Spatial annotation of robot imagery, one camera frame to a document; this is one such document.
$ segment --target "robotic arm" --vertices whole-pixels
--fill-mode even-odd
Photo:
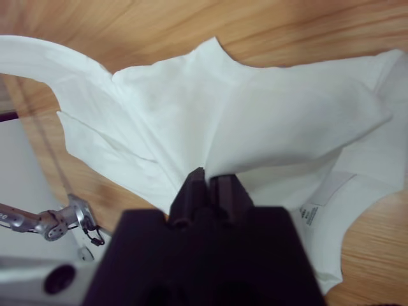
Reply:
[[[88,203],[74,194],[68,194],[68,199],[69,205],[64,209],[47,210],[39,214],[0,203],[0,222],[8,224],[6,227],[13,231],[38,233],[47,241],[60,239],[67,231],[80,226],[93,244],[105,244],[101,235],[100,239],[88,235],[88,231],[99,230]]]

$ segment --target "wood grain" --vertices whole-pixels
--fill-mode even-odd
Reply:
[[[66,45],[111,72],[185,54],[212,36],[243,64],[292,66],[392,48],[408,51],[408,1],[2,0],[0,33]],[[59,107],[47,86],[4,79],[62,202],[67,190],[74,191],[91,202],[99,223],[111,231],[124,209],[150,207],[68,155],[55,115]],[[408,305],[407,201],[407,191],[387,197],[347,232],[344,282],[329,292],[330,305]]]
[[[11,102],[4,82],[0,80],[0,115],[10,112],[15,112],[14,105]]]

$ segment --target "white t-shirt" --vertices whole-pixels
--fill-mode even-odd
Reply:
[[[341,282],[344,233],[400,190],[408,60],[292,68],[233,61],[215,38],[187,55],[111,75],[74,50],[0,36],[0,72],[48,84],[67,151],[168,213],[189,172],[236,173],[254,204],[293,216],[323,292]]]

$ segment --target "black wire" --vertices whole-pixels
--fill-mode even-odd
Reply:
[[[97,246],[100,246],[100,245],[104,245],[104,244],[105,244],[105,239],[103,239],[101,233],[99,232],[99,229],[100,229],[100,227],[99,227],[99,226],[96,226],[96,233],[98,233],[99,238],[92,238],[91,236],[89,236],[88,230],[87,230],[86,228],[83,228],[83,231],[84,231],[85,235],[87,235],[88,238],[89,238],[89,240],[90,240],[94,245],[97,245]]]

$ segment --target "clothing label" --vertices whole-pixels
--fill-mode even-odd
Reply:
[[[323,184],[313,195],[311,202],[315,205],[325,206],[330,198],[355,174],[347,172],[333,171],[330,175],[324,180]]]
[[[324,207],[312,203],[306,203],[300,208],[300,215],[303,223],[311,228],[315,228],[318,220],[323,213]]]

